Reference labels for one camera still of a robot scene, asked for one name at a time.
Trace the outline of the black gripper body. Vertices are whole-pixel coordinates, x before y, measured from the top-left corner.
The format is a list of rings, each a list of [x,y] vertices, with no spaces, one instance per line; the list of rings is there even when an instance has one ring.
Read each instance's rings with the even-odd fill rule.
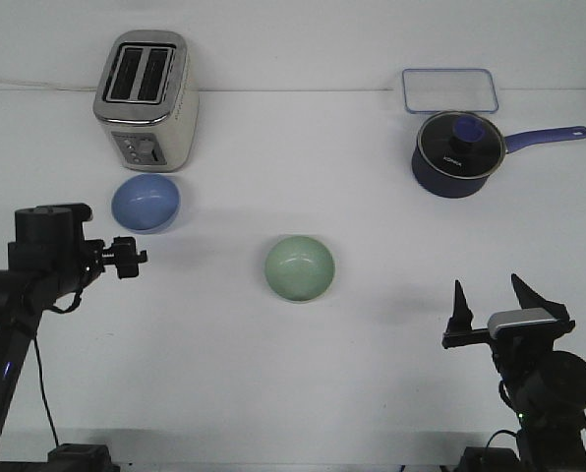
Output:
[[[87,287],[104,273],[104,242],[84,235],[83,224],[90,220],[91,207],[83,203],[16,210],[8,269],[52,277],[59,290]]]
[[[538,361],[552,352],[557,339],[572,332],[575,321],[554,321],[524,327],[505,328],[493,338],[486,328],[447,330],[441,345],[444,349],[487,344],[501,380],[507,386],[519,384]]]

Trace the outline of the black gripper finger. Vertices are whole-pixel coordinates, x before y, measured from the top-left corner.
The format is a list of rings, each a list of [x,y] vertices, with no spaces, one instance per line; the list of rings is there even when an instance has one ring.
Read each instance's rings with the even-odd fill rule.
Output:
[[[463,287],[459,280],[454,282],[453,310],[447,323],[447,332],[470,331],[473,313],[470,310]]]
[[[556,320],[568,321],[568,311],[563,304],[544,298],[515,273],[511,275],[510,279],[522,309],[542,308]]]
[[[104,266],[114,266],[119,279],[135,278],[140,265],[148,262],[147,251],[139,251],[134,237],[115,237],[108,248],[101,252]]]

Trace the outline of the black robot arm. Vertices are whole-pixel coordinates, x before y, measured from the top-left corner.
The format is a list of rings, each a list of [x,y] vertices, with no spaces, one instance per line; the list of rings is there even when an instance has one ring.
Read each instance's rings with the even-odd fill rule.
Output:
[[[0,438],[29,347],[36,342],[44,312],[59,313],[58,299],[71,295],[76,310],[85,288],[107,266],[120,278],[133,278],[147,254],[132,237],[111,244],[88,240],[84,223],[92,219],[86,204],[18,209],[8,266],[0,269]],[[117,471],[105,444],[63,443],[43,462],[0,461],[0,471]]]
[[[461,283],[442,337],[445,349],[486,344],[500,375],[498,394],[519,423],[516,447],[464,449],[459,471],[586,471],[586,361],[554,348],[572,332],[566,307],[548,300],[518,275],[511,283],[519,309],[497,312],[484,328],[472,327]]]

